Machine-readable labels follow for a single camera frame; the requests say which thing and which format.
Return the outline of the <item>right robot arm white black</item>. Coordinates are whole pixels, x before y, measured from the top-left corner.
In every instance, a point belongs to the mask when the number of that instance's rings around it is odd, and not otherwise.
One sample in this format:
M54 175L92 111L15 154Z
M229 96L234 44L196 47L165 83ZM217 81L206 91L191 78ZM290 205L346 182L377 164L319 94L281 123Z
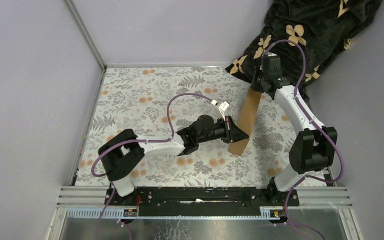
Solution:
M296 138L289 150L289 164L273 177L267 186L267 201L281 205L288 192L306 175L322 171L333 163L337 141L334 127L326 127L305 105L290 78L283 75L281 59L274 53L263 54L261 64L255 68L251 88L268 94L289 118Z

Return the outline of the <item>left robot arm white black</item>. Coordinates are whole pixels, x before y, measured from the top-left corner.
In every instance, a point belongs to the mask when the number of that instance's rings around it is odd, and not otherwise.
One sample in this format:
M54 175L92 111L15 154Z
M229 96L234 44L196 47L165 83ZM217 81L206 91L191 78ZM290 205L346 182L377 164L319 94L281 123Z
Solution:
M197 151L201 143L221 140L232 144L248 138L249 135L229 115L218 120L201 115L170 137L139 136L131 128L125 129L98 149L98 157L107 179L116 190L116 199L128 206L135 200L135 186L130 174L142 159L184 156Z

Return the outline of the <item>brown cardboard box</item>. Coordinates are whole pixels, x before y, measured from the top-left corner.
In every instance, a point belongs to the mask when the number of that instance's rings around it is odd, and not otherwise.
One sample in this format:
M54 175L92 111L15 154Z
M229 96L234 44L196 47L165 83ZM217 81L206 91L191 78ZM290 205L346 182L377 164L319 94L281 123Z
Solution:
M242 156L242 154L244 153L254 129L254 124L256 121L260 100L261 100L261 93L253 90L250 87L247 91L247 94L242 106L242 111L237 123L237 126L242 131L248 134L248 138L232 143L228 148L229 153L236 156Z

